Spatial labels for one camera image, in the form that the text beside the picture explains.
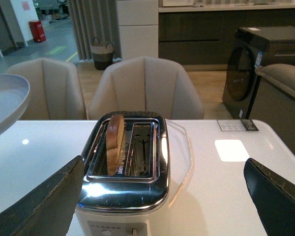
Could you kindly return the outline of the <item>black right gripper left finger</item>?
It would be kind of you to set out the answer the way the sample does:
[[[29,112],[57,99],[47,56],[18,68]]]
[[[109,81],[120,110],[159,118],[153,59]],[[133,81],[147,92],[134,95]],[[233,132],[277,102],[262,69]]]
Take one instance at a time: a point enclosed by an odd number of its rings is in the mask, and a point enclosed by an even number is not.
[[[76,156],[0,213],[0,236],[64,236],[82,189],[84,163]]]

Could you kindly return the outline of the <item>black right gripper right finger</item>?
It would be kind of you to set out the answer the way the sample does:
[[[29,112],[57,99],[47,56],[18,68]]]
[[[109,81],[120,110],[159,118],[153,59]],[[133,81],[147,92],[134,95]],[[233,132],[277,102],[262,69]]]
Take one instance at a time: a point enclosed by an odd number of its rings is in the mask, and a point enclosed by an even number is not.
[[[253,158],[243,174],[267,235],[295,236],[295,184]]]

